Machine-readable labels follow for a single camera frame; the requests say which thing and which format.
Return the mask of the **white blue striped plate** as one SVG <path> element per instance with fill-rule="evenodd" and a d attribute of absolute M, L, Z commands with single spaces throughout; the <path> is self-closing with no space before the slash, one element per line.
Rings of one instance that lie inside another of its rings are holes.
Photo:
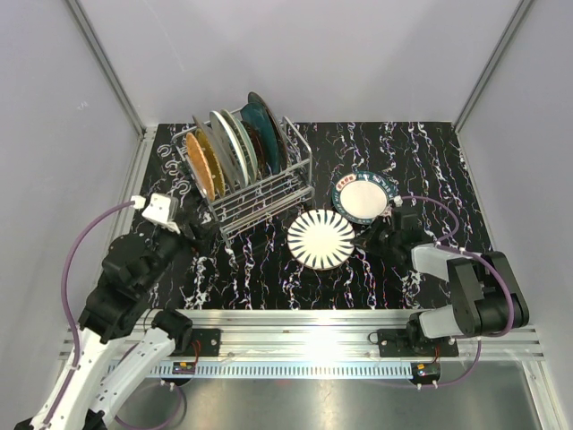
<path fill-rule="evenodd" d="M 293 258 L 305 268 L 326 271 L 339 267 L 355 250 L 350 222 L 332 210 L 310 210 L 299 215 L 287 230 Z"/>

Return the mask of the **grey reindeer plate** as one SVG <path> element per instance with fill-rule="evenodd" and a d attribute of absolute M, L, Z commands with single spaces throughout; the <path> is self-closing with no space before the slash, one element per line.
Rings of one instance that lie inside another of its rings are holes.
<path fill-rule="evenodd" d="M 226 184 L 229 190 L 233 192 L 235 190 L 235 167 L 229 157 L 227 145 L 220 139 L 218 132 L 214 131 L 210 125 L 204 124 L 196 116 L 192 116 L 192 120 L 197 129 L 205 134 L 211 151 L 222 169 L 222 175 L 225 177 Z"/>

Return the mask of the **orange woven plate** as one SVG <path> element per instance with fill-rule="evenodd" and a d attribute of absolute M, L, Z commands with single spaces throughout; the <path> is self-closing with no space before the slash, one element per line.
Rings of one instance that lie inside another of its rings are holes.
<path fill-rule="evenodd" d="M 186 134 L 185 145 L 198 184 L 206 197 L 213 201 L 215 199 L 215 187 L 211 177 L 210 166 L 193 133 Z"/>

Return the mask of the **red floral plate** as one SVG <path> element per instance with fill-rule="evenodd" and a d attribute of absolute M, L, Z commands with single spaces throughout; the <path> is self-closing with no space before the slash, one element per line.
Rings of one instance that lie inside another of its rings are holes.
<path fill-rule="evenodd" d="M 242 120 L 241 124 L 243 125 L 244 129 L 248 133 L 249 138 L 250 138 L 251 143 L 252 143 L 252 146 L 254 148 L 255 155 L 257 157 L 259 173 L 261 174 L 261 177 L 265 177 L 267 175 L 266 158 L 265 158 L 264 150 L 263 150 L 262 145 L 261 145 L 260 136 L 258 135 L 256 130 L 251 125 L 249 125 L 246 121 Z"/>

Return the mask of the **white bottom plate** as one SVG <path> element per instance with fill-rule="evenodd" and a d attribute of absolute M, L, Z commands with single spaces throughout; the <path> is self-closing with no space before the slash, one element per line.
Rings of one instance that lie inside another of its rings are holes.
<path fill-rule="evenodd" d="M 228 121 L 218 112 L 210 111 L 210 122 L 215 135 L 222 141 L 225 152 L 234 168 L 235 181 L 241 188 L 249 184 L 246 159 L 239 140 Z"/>

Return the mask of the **yellow green woven plate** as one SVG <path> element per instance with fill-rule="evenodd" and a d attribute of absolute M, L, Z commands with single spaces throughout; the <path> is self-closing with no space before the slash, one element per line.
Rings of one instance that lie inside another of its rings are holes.
<path fill-rule="evenodd" d="M 195 135 L 208 161 L 215 191 L 219 197 L 224 197 L 226 192 L 225 178 L 218 158 L 211 147 L 210 139 L 200 128 L 196 130 Z"/>

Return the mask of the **teal square plate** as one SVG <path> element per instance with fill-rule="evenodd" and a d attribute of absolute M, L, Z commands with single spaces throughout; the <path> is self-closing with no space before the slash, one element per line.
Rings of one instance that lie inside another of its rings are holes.
<path fill-rule="evenodd" d="M 248 102 L 241 109 L 243 120 L 260 135 L 267 163 L 273 174 L 280 172 L 278 141 L 266 109 L 258 102 Z"/>

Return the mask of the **dark bottom plate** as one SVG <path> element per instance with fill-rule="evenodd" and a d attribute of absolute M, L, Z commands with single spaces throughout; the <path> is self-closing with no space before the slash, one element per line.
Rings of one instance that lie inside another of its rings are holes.
<path fill-rule="evenodd" d="M 272 112 L 270 107 L 267 105 L 267 103 L 264 101 L 264 99 L 259 94 L 257 94 L 256 92 L 250 91 L 248 93 L 247 100 L 249 102 L 259 103 L 265 109 L 265 111 L 266 111 L 266 113 L 270 119 L 270 122 L 272 124 L 273 133 L 274 133 L 275 138 L 277 140 L 279 170 L 282 171 L 282 170 L 286 169 L 290 164 L 288 154 L 287 154 L 287 147 L 286 147 L 287 141 L 286 141 L 286 138 L 282 132 L 282 129 L 280 128 L 280 125 L 279 125 L 279 122 L 278 122 L 276 116 L 274 115 L 274 113 Z"/>

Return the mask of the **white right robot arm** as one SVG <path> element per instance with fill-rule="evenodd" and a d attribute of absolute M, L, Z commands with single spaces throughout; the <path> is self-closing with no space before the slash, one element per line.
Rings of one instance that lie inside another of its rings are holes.
<path fill-rule="evenodd" d="M 445 281 L 450 304 L 412 314 L 391 341 L 417 356 L 458 339 L 501 337 L 529 324 L 530 313 L 507 256 L 476 254 L 433 240 L 411 208 L 377 218 L 353 240 L 355 247 L 397 268 Z"/>

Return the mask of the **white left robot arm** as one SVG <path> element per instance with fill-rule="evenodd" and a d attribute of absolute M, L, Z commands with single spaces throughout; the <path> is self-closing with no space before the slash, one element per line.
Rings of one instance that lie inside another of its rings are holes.
<path fill-rule="evenodd" d="M 18 429 L 106 429 L 151 368 L 192 347 L 192 320 L 176 310 L 156 314 L 150 329 L 114 371 L 110 360 L 148 307 L 147 295 L 183 250 L 210 247 L 214 231 L 194 210 L 143 212 L 159 229 L 152 244 L 136 234 L 116 238 L 97 286 L 78 319 L 70 317 L 73 351 L 44 405 Z"/>

